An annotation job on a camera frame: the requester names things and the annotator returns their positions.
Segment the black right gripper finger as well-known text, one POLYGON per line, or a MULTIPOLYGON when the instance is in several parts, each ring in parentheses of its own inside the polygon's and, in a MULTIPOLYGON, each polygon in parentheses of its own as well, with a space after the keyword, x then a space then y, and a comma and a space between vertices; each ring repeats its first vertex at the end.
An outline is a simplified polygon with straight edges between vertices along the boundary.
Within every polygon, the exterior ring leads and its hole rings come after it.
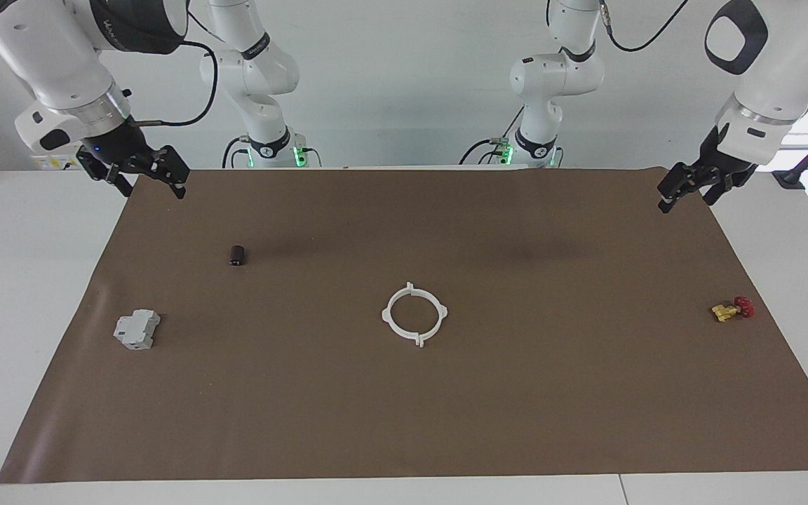
POLYGON ((157 151, 157 179, 166 183, 177 199, 185 197, 189 174, 189 166, 173 146, 164 146, 157 151))
POLYGON ((133 192, 133 186, 121 172, 119 164, 102 164, 102 179, 110 186, 118 189, 123 197, 129 197, 133 192))

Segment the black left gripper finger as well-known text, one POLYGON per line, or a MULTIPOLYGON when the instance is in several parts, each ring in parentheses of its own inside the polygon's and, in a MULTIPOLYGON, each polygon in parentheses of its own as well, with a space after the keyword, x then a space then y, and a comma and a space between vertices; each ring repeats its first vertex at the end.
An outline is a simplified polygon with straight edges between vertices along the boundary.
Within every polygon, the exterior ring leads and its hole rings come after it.
POLYGON ((718 172, 712 185, 703 195, 703 201, 708 206, 714 206, 719 201, 719 198, 728 191, 731 191, 731 173, 718 172))
POLYGON ((668 214, 677 201, 692 188, 692 167, 686 163, 676 163, 666 173, 658 184, 661 200, 658 208, 663 214, 668 214))

